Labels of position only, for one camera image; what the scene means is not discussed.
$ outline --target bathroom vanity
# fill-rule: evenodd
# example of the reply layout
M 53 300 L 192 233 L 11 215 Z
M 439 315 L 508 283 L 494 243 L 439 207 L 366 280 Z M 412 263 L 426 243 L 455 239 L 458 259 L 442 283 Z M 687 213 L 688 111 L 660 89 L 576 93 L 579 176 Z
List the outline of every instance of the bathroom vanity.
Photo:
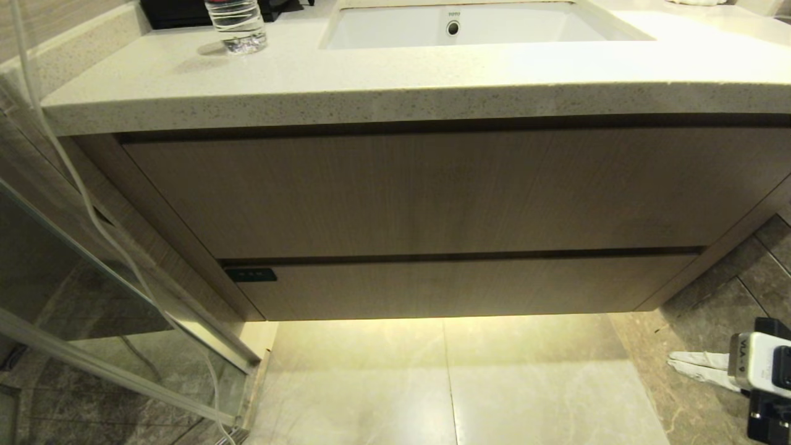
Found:
M 788 25 L 597 0 L 633 38 L 328 47 L 379 3 L 247 58 L 153 32 L 44 104 L 249 320 L 651 310 L 791 199 Z

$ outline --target water bottle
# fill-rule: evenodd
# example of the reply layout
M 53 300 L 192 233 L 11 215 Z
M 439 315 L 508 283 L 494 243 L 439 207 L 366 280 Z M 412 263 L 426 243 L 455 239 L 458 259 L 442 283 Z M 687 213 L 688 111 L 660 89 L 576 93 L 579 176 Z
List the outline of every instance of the water bottle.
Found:
M 267 46 L 257 0 L 205 0 L 214 29 L 233 54 L 251 54 Z

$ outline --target marble floor tile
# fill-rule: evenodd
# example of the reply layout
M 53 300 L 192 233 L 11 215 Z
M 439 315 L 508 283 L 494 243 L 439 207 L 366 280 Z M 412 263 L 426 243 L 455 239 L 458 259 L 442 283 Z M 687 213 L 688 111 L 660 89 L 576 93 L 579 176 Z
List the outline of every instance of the marble floor tile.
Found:
M 709 297 L 720 286 L 750 268 L 765 252 L 766 249 L 755 237 L 744 240 L 709 270 L 668 300 L 662 306 L 664 315 L 673 318 Z
M 766 250 L 740 278 L 770 317 L 791 326 L 791 227 L 775 216 L 755 237 Z
M 191 426 L 202 417 L 136 393 L 35 390 L 29 416 L 106 424 Z
M 221 433 L 217 424 L 213 420 L 203 419 L 195 425 L 190 427 L 190 430 L 185 432 L 179 439 L 169 445 L 217 445 L 220 440 Z M 252 442 L 244 442 L 247 445 L 252 445 Z
M 459 445 L 668 443 L 606 315 L 444 324 Z
M 752 330 L 760 306 L 738 278 L 669 317 L 661 310 L 610 314 L 672 445 L 754 443 L 746 437 L 748 399 L 676 373 L 672 351 L 727 352 L 731 334 Z
M 456 443 L 442 322 L 281 322 L 246 443 Z
M 173 443 L 189 431 L 185 426 L 92 424 L 60 420 L 32 420 L 29 445 L 150 445 Z
M 19 393 L 0 386 L 0 443 L 12 443 L 18 406 Z
M 214 391 L 206 362 L 182 333 L 161 331 L 124 337 L 73 340 L 70 343 L 108 363 L 147 378 L 179 394 L 211 404 Z M 244 374 L 218 354 L 210 360 L 221 387 L 221 409 L 236 413 L 243 395 Z

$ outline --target sink overflow hole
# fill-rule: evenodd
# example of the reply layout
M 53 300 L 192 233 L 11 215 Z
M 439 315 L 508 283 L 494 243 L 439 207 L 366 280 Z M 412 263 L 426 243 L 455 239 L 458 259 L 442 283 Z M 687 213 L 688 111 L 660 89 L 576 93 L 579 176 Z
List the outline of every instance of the sink overflow hole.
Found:
M 459 22 L 454 20 L 448 23 L 447 30 L 450 36 L 455 36 L 456 34 L 459 33 Z

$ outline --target camera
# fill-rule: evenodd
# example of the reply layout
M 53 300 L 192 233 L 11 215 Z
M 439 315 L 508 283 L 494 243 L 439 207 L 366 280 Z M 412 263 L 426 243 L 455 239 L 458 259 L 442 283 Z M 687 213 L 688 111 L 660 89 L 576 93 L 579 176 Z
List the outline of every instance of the camera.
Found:
M 734 334 L 728 377 L 744 390 L 791 399 L 791 340 L 760 332 Z

